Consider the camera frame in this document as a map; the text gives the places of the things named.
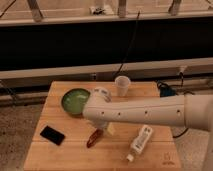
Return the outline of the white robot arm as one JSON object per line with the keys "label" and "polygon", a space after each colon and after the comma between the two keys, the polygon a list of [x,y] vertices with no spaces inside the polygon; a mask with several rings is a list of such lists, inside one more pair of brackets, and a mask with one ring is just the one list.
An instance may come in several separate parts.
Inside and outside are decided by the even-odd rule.
{"label": "white robot arm", "polygon": [[176,95],[145,100],[111,102],[110,92],[96,87],[83,116],[98,129],[109,122],[185,126],[208,131],[209,141],[202,171],[213,171],[213,95]]}

